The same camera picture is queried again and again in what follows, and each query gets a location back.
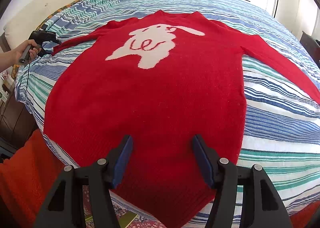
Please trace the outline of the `person's left forearm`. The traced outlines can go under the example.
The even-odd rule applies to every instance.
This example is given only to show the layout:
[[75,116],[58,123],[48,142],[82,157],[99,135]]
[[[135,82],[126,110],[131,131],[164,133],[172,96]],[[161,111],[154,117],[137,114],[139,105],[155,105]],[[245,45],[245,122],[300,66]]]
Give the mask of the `person's left forearm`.
[[3,72],[13,66],[15,61],[15,54],[12,51],[0,53],[0,72]]

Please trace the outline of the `person's left hand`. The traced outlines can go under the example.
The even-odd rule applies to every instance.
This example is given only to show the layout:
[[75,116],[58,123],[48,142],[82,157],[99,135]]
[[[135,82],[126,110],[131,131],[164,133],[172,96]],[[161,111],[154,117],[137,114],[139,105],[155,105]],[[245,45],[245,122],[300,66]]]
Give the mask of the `person's left hand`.
[[12,50],[13,64],[19,64],[20,59],[22,57],[26,56],[26,54],[24,54],[24,53],[27,51],[29,53],[28,62],[32,62],[37,57],[38,53],[41,51],[41,48],[39,45],[37,45],[35,40],[33,40],[33,39],[25,40],[23,43],[18,45],[18,47],[14,48]]

